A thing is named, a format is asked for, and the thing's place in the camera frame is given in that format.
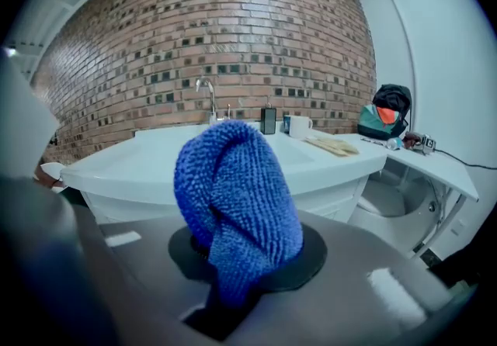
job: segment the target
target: knit fabric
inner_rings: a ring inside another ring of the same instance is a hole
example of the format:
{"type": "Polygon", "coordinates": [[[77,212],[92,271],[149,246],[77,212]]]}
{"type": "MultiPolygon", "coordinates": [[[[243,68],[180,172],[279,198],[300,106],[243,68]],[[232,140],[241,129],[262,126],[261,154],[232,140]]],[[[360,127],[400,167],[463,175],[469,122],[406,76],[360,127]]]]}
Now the knit fabric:
{"type": "Polygon", "coordinates": [[[243,304],[261,276],[294,258],[303,237],[276,156],[242,121],[210,127],[185,144],[175,195],[200,244],[210,248],[221,302],[243,304]]]}

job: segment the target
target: coffee mug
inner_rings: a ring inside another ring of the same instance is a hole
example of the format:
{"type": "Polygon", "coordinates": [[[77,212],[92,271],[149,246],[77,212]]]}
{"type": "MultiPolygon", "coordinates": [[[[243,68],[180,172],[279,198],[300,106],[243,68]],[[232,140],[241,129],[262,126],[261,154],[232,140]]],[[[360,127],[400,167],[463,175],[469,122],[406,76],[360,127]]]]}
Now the coffee mug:
{"type": "Polygon", "coordinates": [[[312,128],[312,120],[304,116],[288,116],[290,136],[295,139],[305,139],[312,128]]]}

